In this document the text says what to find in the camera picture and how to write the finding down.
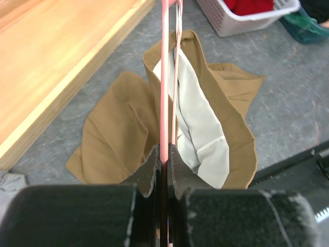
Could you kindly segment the red garment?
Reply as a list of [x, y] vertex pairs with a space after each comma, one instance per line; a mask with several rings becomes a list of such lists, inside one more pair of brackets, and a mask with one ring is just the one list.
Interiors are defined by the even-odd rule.
[[245, 16], [272, 11], [273, 0], [224, 0], [227, 7], [236, 15]]

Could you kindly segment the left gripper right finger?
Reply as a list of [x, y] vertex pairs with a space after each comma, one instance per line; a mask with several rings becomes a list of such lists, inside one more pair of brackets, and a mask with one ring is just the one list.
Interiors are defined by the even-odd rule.
[[213, 187], [189, 168], [174, 144], [169, 144], [167, 167], [169, 240], [172, 246], [183, 246], [184, 234], [187, 231], [184, 229], [183, 209], [179, 205], [179, 200], [190, 189], [213, 189]]

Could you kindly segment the tan skirt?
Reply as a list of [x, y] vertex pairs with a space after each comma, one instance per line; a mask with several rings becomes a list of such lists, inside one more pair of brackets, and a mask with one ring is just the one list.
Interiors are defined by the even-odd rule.
[[[245, 189], [257, 170], [255, 141], [245, 123], [264, 76], [232, 63], [208, 63], [192, 30], [180, 50], [169, 36], [169, 108], [176, 109], [176, 146], [183, 161], [217, 189]], [[89, 184], [117, 184], [160, 142], [161, 43], [143, 55], [147, 74], [123, 72], [87, 117], [81, 146], [67, 169]]]

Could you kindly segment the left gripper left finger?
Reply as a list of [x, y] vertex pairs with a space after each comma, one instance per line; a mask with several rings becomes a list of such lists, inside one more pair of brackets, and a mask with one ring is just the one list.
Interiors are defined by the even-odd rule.
[[154, 145], [145, 162], [123, 181], [134, 189], [125, 246], [156, 245], [158, 165], [159, 145]]

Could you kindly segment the pink wire hanger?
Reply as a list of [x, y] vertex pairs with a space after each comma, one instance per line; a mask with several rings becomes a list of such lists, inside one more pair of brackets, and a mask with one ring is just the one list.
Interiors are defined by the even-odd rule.
[[168, 161], [169, 146], [169, 7], [176, 5], [176, 40], [180, 45], [182, 33], [183, 1], [162, 1], [162, 43], [161, 43], [161, 82], [160, 82], [160, 161], [165, 166]]

